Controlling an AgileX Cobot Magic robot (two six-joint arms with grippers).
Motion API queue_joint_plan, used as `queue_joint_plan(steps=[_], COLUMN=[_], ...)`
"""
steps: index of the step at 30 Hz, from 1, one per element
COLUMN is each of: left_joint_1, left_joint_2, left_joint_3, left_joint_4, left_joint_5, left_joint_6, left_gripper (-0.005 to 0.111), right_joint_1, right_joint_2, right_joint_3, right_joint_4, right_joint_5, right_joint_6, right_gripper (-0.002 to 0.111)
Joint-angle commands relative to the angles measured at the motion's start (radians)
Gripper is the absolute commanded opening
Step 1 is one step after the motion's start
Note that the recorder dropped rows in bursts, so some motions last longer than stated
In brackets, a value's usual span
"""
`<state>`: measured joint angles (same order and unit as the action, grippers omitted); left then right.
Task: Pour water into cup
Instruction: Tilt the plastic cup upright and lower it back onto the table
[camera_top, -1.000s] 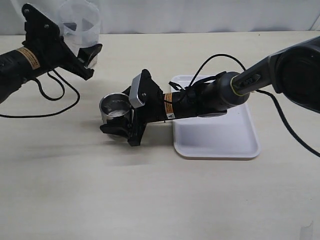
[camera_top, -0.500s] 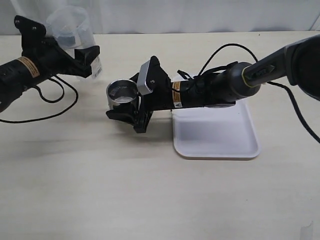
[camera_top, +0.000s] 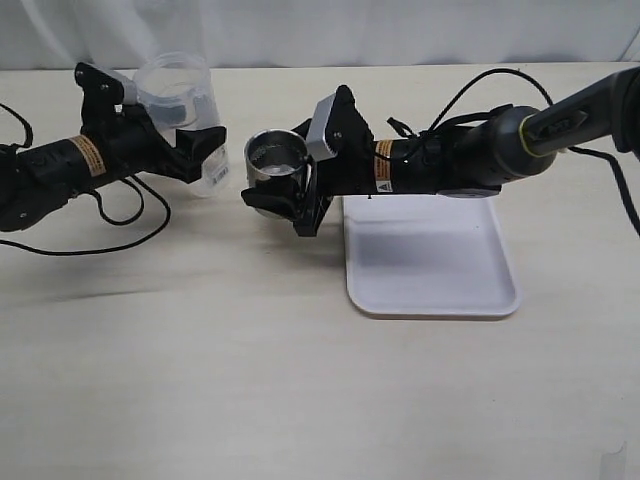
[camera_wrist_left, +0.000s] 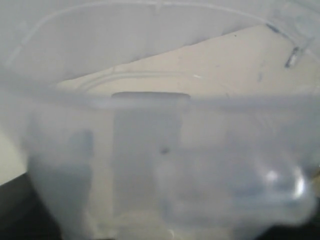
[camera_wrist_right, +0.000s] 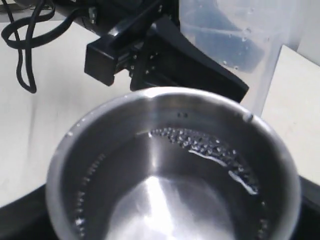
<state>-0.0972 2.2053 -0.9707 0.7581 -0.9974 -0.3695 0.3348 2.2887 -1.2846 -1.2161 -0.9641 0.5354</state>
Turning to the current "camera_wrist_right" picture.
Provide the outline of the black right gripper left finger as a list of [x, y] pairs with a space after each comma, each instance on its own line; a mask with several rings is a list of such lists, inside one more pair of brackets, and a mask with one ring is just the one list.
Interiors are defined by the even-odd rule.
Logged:
[[45, 186], [0, 208], [2, 240], [53, 240], [45, 203]]

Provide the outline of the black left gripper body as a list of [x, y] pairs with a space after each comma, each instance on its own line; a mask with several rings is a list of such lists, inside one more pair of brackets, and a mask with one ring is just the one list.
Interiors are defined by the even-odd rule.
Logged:
[[84, 72], [104, 85], [115, 74], [135, 70], [135, 60], [151, 25], [163, 16], [179, 23], [177, 0], [55, 0], [56, 10], [69, 17], [77, 9], [85, 14], [75, 22], [99, 36], [86, 46]]

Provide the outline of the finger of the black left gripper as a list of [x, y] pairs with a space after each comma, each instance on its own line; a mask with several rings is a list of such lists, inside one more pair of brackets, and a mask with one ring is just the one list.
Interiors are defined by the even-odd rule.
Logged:
[[130, 90], [185, 87], [241, 102], [249, 87], [197, 49], [169, 19], [154, 22], [130, 73]]
[[252, 73], [265, 51], [254, 42], [252, 28], [243, 22], [246, 10], [219, 0], [199, 1], [195, 12], [195, 45], [220, 64]]

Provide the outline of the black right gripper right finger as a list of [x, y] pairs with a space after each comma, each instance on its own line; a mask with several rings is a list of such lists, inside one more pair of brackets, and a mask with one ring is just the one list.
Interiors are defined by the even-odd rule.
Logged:
[[320, 239], [320, 186], [300, 177], [302, 210], [298, 224], [299, 240]]

